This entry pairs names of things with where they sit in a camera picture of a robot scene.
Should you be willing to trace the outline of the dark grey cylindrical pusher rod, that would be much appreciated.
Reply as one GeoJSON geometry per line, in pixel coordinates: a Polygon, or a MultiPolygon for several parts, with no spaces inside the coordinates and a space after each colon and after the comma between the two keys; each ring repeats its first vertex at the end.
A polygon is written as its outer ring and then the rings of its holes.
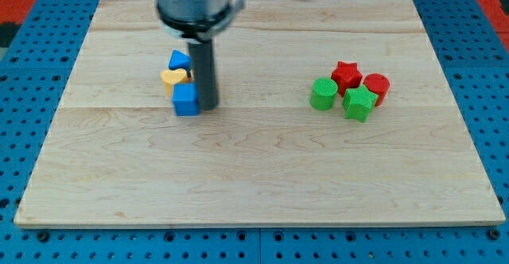
{"type": "Polygon", "coordinates": [[[189,43],[188,52],[200,108],[204,111],[213,110],[219,101],[213,41],[189,43]]]}

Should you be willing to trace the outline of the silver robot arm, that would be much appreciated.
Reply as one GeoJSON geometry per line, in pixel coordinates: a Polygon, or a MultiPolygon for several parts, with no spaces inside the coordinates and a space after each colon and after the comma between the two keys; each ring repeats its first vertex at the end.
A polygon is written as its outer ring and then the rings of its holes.
{"type": "Polygon", "coordinates": [[[244,7],[245,0],[156,0],[165,30],[188,45],[198,103],[205,111],[215,109],[219,102],[214,38],[244,7]]]}

